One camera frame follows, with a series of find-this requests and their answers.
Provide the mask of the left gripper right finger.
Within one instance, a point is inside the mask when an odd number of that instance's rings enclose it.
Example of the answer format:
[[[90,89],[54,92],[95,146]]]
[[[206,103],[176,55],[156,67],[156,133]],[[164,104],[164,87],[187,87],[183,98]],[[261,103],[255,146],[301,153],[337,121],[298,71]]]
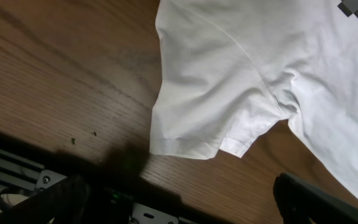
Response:
[[[273,196],[284,224],[358,224],[358,208],[291,173],[276,177]]]

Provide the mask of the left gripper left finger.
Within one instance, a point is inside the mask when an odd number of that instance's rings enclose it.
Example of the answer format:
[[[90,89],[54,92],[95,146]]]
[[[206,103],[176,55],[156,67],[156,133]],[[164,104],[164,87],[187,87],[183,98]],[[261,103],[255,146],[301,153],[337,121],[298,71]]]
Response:
[[[0,213],[0,224],[81,223],[90,194],[85,179],[74,175]]]

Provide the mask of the white robot print t-shirt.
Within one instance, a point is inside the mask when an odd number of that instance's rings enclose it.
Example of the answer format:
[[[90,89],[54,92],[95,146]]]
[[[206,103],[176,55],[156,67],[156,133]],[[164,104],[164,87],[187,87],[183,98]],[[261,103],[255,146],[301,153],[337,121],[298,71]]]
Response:
[[[278,121],[358,199],[358,0],[161,0],[152,154],[241,157]]]

